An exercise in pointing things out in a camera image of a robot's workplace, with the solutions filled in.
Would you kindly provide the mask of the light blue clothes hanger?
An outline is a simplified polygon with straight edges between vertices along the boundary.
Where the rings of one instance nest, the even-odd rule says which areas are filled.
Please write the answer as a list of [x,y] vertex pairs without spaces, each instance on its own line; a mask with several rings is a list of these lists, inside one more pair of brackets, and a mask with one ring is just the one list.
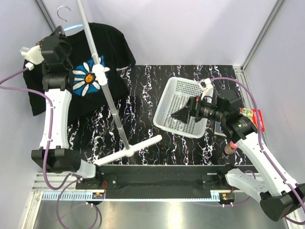
[[71,31],[74,29],[82,28],[83,24],[74,24],[74,25],[68,24],[67,17],[66,17],[66,15],[63,14],[65,10],[68,10],[69,12],[73,12],[73,9],[71,9],[70,7],[68,7],[66,5],[59,6],[56,11],[57,17],[66,23],[64,31],[67,32],[67,31]]

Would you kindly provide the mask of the black daisy print t-shirt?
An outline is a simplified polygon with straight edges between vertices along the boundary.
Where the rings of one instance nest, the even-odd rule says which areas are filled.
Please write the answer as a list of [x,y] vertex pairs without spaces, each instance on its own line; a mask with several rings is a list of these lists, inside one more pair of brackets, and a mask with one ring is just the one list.
[[[129,93],[129,90],[118,70],[134,66],[136,60],[124,35],[118,29],[99,23],[90,23],[89,26],[100,64],[109,68],[106,77],[112,98],[114,100],[122,99]],[[107,102],[96,77],[92,73],[93,59],[85,32],[80,31],[68,36],[68,41],[72,46],[70,60],[74,67],[74,83],[68,121],[73,122],[101,108]]]

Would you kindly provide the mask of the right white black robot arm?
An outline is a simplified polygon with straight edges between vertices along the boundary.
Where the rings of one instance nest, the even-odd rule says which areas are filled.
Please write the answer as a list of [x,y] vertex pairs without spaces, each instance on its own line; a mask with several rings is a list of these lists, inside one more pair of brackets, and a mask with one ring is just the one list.
[[261,206],[273,221],[278,221],[299,208],[305,207],[305,186],[299,184],[280,166],[263,144],[261,133],[252,120],[241,113],[235,98],[218,96],[217,103],[199,96],[190,97],[184,107],[174,112],[172,118],[185,124],[191,117],[195,122],[208,119],[220,122],[230,145],[241,149],[253,163],[263,181],[244,174],[235,166],[225,166],[217,173],[218,187],[235,187]]

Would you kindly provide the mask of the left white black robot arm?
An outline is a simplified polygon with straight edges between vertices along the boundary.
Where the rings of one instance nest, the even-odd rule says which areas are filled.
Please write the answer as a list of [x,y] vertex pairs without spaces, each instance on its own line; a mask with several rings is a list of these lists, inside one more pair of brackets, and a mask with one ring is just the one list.
[[94,164],[85,162],[77,150],[69,149],[67,137],[68,112],[72,98],[72,47],[61,26],[39,43],[42,61],[42,86],[46,99],[43,137],[39,149],[32,150],[31,158],[45,173],[71,172],[86,178],[93,189],[99,188],[103,177],[96,173]]

